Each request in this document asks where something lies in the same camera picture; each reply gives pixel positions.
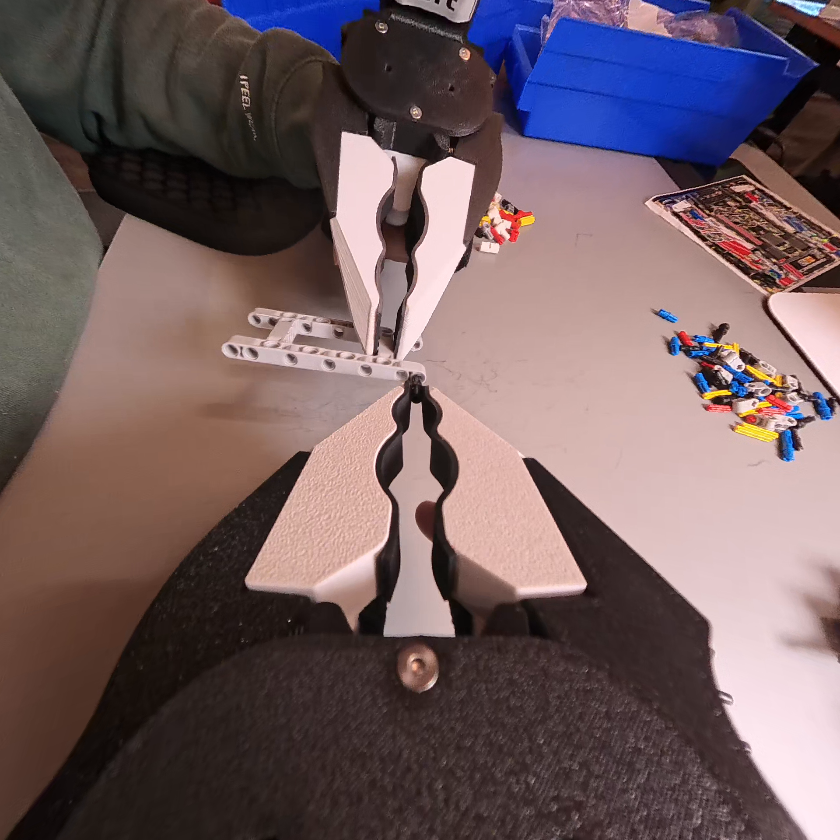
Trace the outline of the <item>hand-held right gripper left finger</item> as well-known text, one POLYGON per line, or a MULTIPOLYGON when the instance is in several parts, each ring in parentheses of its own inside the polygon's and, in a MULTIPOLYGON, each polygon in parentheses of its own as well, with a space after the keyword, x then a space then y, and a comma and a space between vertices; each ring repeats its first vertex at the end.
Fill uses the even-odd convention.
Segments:
POLYGON ((250 591, 335 604, 356 632, 382 628, 400 571, 390 485, 411 405, 411 386, 398 386, 311 451, 245 577, 250 591))

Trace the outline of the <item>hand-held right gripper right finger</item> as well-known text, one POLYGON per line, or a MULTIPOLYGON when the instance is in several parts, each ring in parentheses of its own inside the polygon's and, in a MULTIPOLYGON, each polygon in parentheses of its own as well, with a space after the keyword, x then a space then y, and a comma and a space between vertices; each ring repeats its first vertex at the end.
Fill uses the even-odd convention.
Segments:
POLYGON ((525 458, 435 387, 423 388, 434 507, 432 568, 450 606, 496 607, 579 595, 586 580, 525 458))

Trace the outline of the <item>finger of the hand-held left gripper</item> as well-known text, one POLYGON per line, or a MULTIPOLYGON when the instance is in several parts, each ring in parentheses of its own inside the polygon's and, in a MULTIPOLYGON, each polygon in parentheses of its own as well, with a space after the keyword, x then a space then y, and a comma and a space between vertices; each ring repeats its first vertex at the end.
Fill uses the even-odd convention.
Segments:
POLYGON ((474 173, 467 161, 439 161, 418 176, 407 229, 408 289, 395 329, 397 359, 422 336, 466 252, 474 173))
POLYGON ((337 204, 330 226, 350 315, 366 355, 379 350, 382 213, 395 185, 396 168, 389 154, 372 137, 342 132, 337 204))

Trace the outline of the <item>grey lego frame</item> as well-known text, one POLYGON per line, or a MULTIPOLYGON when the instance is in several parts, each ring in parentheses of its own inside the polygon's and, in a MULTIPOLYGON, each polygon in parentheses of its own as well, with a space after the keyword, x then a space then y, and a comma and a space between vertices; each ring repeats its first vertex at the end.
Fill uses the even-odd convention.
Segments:
POLYGON ((387 327, 381 331, 377 353, 368 354, 363 352, 351 321, 256 308, 248 315, 248 324, 266 331, 266 335, 260 338, 235 335, 222 344, 224 356, 295 371, 421 385, 427 381, 422 364, 396 358, 393 330, 387 327))

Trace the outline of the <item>pile of red lego pieces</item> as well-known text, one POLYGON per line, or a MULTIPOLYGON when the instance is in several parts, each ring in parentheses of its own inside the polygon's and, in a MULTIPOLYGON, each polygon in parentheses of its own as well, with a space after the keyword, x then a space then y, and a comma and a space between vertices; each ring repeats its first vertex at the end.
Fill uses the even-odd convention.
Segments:
POLYGON ((518 241, 523 229, 534 225, 536 217, 523 211, 496 192, 474 233, 472 247, 478 253, 499 253, 504 244, 518 241))

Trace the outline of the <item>pile of blue lego pieces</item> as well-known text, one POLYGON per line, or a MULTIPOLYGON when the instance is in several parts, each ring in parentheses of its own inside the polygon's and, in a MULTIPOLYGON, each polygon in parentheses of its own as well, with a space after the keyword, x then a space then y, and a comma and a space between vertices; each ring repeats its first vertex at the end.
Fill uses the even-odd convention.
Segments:
POLYGON ((838 419, 836 397, 807 389, 799 375, 747 350, 727 322, 706 332, 676 330, 665 347, 692 364, 689 378, 705 412, 722 415, 733 433, 771 445, 784 463, 802 452, 809 426, 838 419))

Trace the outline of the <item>shiny lego sticker sheet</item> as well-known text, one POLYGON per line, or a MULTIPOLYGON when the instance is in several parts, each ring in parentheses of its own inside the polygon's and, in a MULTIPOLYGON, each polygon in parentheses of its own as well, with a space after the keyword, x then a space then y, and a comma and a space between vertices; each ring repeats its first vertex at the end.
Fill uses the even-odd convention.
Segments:
POLYGON ((838 232, 747 175, 653 196, 646 207, 765 296, 838 268, 838 232))

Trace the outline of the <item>empty blue plastic bin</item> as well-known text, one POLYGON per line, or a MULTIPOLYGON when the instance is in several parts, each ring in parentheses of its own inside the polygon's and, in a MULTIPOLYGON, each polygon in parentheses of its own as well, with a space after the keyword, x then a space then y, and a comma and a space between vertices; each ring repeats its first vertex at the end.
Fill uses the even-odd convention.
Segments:
MULTIPOLYGON (((342 27, 378 11, 378 1, 221 1, 220 6, 258 31, 289 29, 325 48, 333 57, 341 52, 342 27)), ((492 69, 501 66, 505 49, 517 25, 539 28, 550 15, 552 2, 481 1, 467 39, 482 48, 492 69)))

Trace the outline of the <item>blue plastic bin with bags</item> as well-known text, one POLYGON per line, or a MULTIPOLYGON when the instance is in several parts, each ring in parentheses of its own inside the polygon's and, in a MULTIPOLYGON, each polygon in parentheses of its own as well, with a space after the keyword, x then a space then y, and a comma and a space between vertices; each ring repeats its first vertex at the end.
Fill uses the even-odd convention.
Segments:
POLYGON ((505 65, 525 135, 704 165, 725 162, 816 68, 737 8, 738 47, 562 18, 541 47, 517 24, 505 65))

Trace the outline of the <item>clear plastic bags of parts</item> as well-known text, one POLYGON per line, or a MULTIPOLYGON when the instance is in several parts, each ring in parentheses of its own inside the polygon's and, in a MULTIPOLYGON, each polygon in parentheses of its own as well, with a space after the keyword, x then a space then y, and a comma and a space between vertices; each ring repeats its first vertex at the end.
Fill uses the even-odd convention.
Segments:
POLYGON ((642 1, 554 1, 551 13, 541 18, 541 46, 563 18, 710 46, 738 48, 741 45, 736 23, 721 14, 701 10, 675 14, 642 1))

